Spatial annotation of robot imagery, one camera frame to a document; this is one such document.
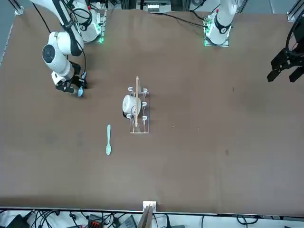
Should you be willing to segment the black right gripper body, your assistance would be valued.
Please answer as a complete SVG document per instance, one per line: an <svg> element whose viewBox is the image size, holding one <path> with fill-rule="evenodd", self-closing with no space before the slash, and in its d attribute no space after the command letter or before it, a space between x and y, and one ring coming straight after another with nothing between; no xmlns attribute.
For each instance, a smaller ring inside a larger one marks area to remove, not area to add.
<svg viewBox="0 0 304 228"><path fill-rule="evenodd" d="M77 63L69 61L71 64L70 72L65 76L66 82L70 85L76 85L77 87L81 86L81 66Z"/></svg>

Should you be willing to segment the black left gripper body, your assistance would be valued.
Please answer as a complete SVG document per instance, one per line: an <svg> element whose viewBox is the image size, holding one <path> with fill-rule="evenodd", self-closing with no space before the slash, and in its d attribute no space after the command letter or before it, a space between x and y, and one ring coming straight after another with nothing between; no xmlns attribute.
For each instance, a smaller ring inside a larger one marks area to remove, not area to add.
<svg viewBox="0 0 304 228"><path fill-rule="evenodd" d="M285 47L286 63L285 69L292 67L302 67L304 65L304 47L303 45L297 45L295 49L290 50Z"/></svg>

